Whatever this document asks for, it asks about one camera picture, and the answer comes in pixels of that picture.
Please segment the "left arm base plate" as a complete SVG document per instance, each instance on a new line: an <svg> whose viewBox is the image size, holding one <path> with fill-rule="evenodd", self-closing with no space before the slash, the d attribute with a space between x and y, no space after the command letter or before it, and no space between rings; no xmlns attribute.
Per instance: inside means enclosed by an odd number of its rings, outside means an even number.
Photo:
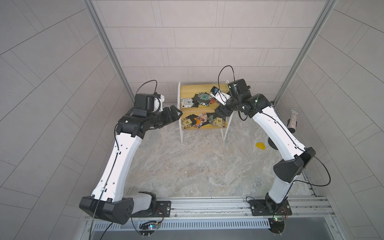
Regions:
<svg viewBox="0 0 384 240"><path fill-rule="evenodd" d="M132 214L132 218L168 218L170 216L172 202L157 201L156 206L151 205L149 210L140 211Z"/></svg>

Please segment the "right circuit board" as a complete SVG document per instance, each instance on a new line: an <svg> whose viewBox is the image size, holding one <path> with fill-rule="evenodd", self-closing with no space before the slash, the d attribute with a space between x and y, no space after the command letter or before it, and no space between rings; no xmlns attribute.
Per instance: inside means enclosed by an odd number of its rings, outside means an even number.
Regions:
<svg viewBox="0 0 384 240"><path fill-rule="evenodd" d="M285 221L281 218L269 218L269 231L275 235L282 235L285 230Z"/></svg>

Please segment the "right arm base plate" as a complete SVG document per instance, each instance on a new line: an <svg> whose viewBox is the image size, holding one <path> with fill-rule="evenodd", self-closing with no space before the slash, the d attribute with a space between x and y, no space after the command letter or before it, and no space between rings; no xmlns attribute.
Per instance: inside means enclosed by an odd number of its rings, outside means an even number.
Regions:
<svg viewBox="0 0 384 240"><path fill-rule="evenodd" d="M283 200L282 203L276 204L272 200L246 200L250 205L253 216L291 216L292 210L289 205L288 199Z"/></svg>

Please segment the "circuit board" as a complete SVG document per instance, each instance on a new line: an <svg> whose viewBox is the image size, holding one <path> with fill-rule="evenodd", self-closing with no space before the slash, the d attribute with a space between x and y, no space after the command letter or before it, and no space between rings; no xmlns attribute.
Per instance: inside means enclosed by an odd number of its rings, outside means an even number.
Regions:
<svg viewBox="0 0 384 240"><path fill-rule="evenodd" d="M144 237L149 238L160 227L160 225L161 224L157 221L148 221L148 222L142 223L139 226L139 233L142 236L142 238Z"/></svg>
<svg viewBox="0 0 384 240"><path fill-rule="evenodd" d="M269 231L275 235L282 235L285 230L285 221L281 218L269 218Z"/></svg>

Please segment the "green label tea bag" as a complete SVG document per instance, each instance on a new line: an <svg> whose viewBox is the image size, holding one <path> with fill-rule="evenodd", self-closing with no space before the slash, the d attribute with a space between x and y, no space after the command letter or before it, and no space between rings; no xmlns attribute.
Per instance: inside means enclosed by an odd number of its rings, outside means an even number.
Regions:
<svg viewBox="0 0 384 240"><path fill-rule="evenodd" d="M199 93L198 95L200 96L200 99L199 99L200 105L205 106L205 107L209 107L211 105L210 101L211 101L211 99L213 99L213 97L210 94Z"/></svg>

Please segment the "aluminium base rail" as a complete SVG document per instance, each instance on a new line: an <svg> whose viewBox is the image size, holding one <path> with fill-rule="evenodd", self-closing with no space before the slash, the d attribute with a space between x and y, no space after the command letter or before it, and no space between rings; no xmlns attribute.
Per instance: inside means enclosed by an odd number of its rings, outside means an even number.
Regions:
<svg viewBox="0 0 384 240"><path fill-rule="evenodd" d="M250 205L246 200L252 197L236 198L168 198L159 201L171 201L171 211L168 218L132 218L124 224L107 221L94 221L95 232L138 231L142 223L157 221L161 225L156 231L177 230L269 230L269 218L288 220L323 219L331 226L335 216L334 211L325 197L291 197L288 199L292 215L283 216L253 216Z"/></svg>

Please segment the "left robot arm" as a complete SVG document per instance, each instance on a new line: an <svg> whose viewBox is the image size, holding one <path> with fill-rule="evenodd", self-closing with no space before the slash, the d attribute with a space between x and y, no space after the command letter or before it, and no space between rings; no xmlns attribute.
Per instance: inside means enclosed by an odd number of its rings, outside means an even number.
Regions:
<svg viewBox="0 0 384 240"><path fill-rule="evenodd" d="M124 225L131 216L151 216L157 211L154 193L139 192L125 197L124 187L134 155L145 133L178 121L182 111L176 106L157 112L130 109L114 130L115 150L90 196L82 197L79 208L89 216Z"/></svg>

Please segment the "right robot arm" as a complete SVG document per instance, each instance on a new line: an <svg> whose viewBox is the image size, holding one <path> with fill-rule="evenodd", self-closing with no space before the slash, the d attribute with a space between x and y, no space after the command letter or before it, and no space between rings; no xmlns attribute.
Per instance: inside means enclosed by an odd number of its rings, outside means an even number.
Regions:
<svg viewBox="0 0 384 240"><path fill-rule="evenodd" d="M257 94L248 99L226 99L222 94L217 94L219 113L230 115L232 111L242 112L253 119L267 133L277 147L282 160L274 165L275 180L266 199L274 204L282 203L297 176L316 154L313 148L306 148L288 130L279 119L271 103L262 94Z"/></svg>

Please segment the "white label tea bag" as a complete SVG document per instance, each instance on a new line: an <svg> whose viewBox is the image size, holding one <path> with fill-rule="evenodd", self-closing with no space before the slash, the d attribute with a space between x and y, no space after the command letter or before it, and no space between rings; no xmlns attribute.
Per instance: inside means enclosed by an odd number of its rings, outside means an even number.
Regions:
<svg viewBox="0 0 384 240"><path fill-rule="evenodd" d="M195 106L193 99L191 98L181 98L181 107L182 108L193 108Z"/></svg>

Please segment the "floral tea bag lower shelf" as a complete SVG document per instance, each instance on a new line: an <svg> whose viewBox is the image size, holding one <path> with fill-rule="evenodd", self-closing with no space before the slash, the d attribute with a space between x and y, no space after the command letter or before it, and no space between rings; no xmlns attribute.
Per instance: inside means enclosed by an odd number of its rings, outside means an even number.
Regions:
<svg viewBox="0 0 384 240"><path fill-rule="evenodd" d="M198 118L200 119L200 123L199 123L199 126L202 127L202 126L205 126L209 123L208 121L208 115L207 113L202 113L200 115L198 115Z"/></svg>

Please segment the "yellow label tea bag lower-right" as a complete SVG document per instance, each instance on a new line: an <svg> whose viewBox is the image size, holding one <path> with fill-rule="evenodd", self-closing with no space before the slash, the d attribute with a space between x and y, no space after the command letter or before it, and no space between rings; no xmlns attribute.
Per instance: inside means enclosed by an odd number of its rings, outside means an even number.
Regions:
<svg viewBox="0 0 384 240"><path fill-rule="evenodd" d="M226 128L226 119L215 117L213 119L212 125L219 128Z"/></svg>

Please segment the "left circuit board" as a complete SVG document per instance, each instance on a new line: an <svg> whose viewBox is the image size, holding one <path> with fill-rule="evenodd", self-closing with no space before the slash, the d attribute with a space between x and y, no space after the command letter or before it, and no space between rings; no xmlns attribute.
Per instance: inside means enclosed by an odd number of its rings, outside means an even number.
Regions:
<svg viewBox="0 0 384 240"><path fill-rule="evenodd" d="M149 238L160 227L160 225L161 224L157 221L148 221L148 222L142 223L139 226L139 233L142 236L142 238L144 237Z"/></svg>

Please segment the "black green tea bag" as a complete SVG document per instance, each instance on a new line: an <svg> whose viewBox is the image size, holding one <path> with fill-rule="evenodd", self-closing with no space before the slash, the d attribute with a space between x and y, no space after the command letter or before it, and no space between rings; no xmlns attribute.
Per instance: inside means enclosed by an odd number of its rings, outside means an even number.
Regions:
<svg viewBox="0 0 384 240"><path fill-rule="evenodd" d="M199 99L200 99L200 96L198 94L195 94L195 96L192 98L192 102L193 102L193 108L198 108L199 107Z"/></svg>

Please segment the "wooden two-tier shelf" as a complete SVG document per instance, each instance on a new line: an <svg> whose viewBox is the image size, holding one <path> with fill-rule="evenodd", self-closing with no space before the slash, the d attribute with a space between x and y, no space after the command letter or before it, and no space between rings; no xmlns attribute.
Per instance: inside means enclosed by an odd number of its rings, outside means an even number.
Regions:
<svg viewBox="0 0 384 240"><path fill-rule="evenodd" d="M184 130L182 128L181 120L186 118L189 115L200 115L203 113L214 113L215 109L219 106L219 103L213 103L209 107L197 107L197 108L182 108L181 98L188 99L193 98L195 94L199 93L209 93L213 84L210 85L186 85L186 83L178 82L178 109L183 112L182 117L179 119L179 129L180 129L180 139L181 143L184 143ZM227 134L233 119L234 113L232 113L228 118L226 118L226 128L219 128L213 125L205 125L199 129L195 127L190 127L187 130L221 130L222 140L225 142Z"/></svg>

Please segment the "yellow paper piece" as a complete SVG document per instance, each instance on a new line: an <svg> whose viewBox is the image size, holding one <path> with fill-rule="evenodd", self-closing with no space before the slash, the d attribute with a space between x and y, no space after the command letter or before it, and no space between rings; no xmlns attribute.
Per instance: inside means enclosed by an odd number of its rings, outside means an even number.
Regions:
<svg viewBox="0 0 384 240"><path fill-rule="evenodd" d="M261 150L265 150L266 149L266 146L264 143L256 143L256 147L261 149Z"/></svg>

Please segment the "yellow label tea bag lower-left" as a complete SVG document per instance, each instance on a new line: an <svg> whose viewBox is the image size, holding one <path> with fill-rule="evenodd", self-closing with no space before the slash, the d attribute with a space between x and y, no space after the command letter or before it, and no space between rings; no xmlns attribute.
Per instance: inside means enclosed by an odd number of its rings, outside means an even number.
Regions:
<svg viewBox="0 0 384 240"><path fill-rule="evenodd" d="M182 129L185 130L190 127L193 127L196 124L196 120L194 117L188 116L181 120L181 124L182 124Z"/></svg>

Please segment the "orange tea bag lower shelf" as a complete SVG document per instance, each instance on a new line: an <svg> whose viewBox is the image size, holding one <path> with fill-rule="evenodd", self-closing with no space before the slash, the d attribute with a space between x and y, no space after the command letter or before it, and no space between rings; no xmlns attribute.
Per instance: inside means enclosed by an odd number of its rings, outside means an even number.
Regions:
<svg viewBox="0 0 384 240"><path fill-rule="evenodd" d="M202 125L203 125L203 123L204 123L204 120L202 120L201 118L199 118L199 117L196 117L196 118L194 118L194 120L195 120L195 124L194 124L194 127L195 128L197 128L197 129L199 129Z"/></svg>

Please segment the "dark green tea bag lower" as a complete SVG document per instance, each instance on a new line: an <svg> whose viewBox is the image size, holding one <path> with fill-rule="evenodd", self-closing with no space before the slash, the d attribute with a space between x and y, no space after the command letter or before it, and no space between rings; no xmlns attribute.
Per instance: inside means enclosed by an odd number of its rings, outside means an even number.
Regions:
<svg viewBox="0 0 384 240"><path fill-rule="evenodd" d="M217 113L207 113L208 122L210 125L214 124L214 120L218 117Z"/></svg>

